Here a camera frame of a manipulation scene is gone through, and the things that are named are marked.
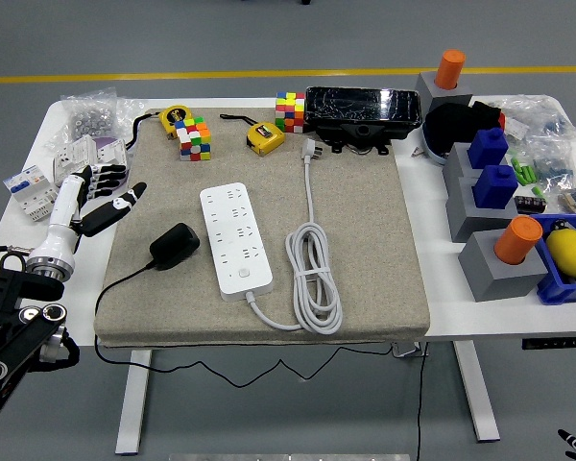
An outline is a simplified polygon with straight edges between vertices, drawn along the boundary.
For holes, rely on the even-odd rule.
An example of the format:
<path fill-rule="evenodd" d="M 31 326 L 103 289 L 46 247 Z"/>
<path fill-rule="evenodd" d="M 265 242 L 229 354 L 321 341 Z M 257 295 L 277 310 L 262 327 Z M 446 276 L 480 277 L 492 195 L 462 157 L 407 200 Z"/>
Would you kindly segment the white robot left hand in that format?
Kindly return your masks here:
<path fill-rule="evenodd" d="M 55 279 L 69 279 L 74 272 L 74 253 L 80 237 L 94 236 L 117 223 L 142 197 L 147 184 L 139 182 L 86 216 L 80 215 L 87 200 L 110 195 L 125 177 L 126 167 L 114 164 L 86 166 L 70 174 L 60 186 L 47 236 L 30 253 L 26 270 L 46 275 L 54 272 Z"/>

